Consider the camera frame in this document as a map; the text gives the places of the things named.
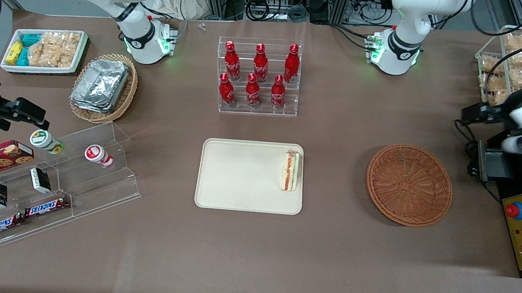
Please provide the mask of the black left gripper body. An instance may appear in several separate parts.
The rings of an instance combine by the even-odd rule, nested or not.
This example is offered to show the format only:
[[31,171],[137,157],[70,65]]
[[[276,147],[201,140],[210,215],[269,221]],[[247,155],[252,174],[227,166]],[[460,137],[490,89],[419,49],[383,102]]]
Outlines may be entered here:
[[522,105],[522,89],[513,92],[505,101],[500,104],[490,104],[484,102],[484,117],[482,122],[485,124],[503,123],[504,125],[519,126],[516,120],[511,117],[511,112]]

